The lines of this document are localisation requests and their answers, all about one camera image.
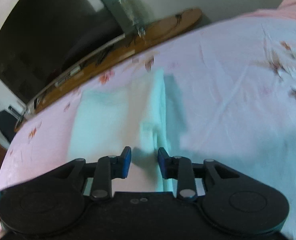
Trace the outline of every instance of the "bed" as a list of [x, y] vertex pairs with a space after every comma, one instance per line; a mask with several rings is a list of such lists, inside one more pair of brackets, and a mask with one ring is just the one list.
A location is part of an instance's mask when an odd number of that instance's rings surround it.
[[[24, 124], [0, 169], [1, 189], [67, 162], [83, 90], [113, 91], [157, 68], [164, 70], [171, 155], [227, 165], [274, 151], [275, 158], [283, 149], [280, 138], [291, 142], [296, 134], [296, 96], [267, 58], [267, 35], [277, 43], [296, 42], [296, 0], [193, 30], [93, 78]], [[180, 118], [172, 118], [174, 111]], [[293, 159], [281, 156], [279, 161]], [[285, 181], [292, 182], [295, 191], [296, 181]], [[200, 181], [197, 187], [202, 195]], [[296, 239], [296, 203], [289, 201], [295, 208], [282, 232]]]

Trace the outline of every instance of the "silver bolt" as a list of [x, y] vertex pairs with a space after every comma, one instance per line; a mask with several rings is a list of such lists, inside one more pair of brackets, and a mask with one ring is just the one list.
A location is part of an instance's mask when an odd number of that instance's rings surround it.
[[97, 189], [97, 190], [92, 191], [91, 195], [94, 198], [104, 198], [104, 197], [108, 196], [108, 192], [103, 189]]
[[138, 204], [139, 203], [139, 199], [137, 199], [137, 198], [130, 199], [130, 203], [132, 203], [132, 204]]
[[183, 189], [179, 192], [179, 194], [183, 197], [183, 198], [192, 198], [196, 195], [196, 192], [192, 189]]

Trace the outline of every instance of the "black television screen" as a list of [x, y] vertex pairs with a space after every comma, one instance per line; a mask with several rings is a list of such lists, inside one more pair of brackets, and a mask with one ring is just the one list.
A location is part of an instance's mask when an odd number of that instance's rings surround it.
[[19, 0], [0, 30], [0, 79], [27, 103], [123, 33], [101, 0]]

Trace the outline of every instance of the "pink bed sheet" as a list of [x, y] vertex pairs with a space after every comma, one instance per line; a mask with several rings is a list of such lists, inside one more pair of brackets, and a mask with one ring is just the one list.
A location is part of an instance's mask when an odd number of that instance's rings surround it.
[[[262, 138], [296, 128], [296, 98], [271, 69], [263, 48], [264, 33], [278, 41], [296, 41], [294, 15], [296, 0], [285, 0], [277, 10], [177, 37], [93, 78], [22, 127], [2, 164], [0, 187], [69, 161], [70, 133], [84, 89], [111, 91], [154, 68], [165, 72], [171, 155], [195, 162], [221, 156], [253, 158]], [[172, 119], [178, 115], [179, 120]]]

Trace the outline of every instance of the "towel fold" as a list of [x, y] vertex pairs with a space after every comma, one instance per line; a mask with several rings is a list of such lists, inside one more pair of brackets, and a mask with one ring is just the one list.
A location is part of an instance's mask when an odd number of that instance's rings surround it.
[[96, 162], [132, 148], [126, 179], [114, 179], [114, 191], [171, 191], [157, 163], [157, 149], [167, 149], [163, 70], [151, 72], [111, 93], [85, 90], [72, 129], [68, 160]]

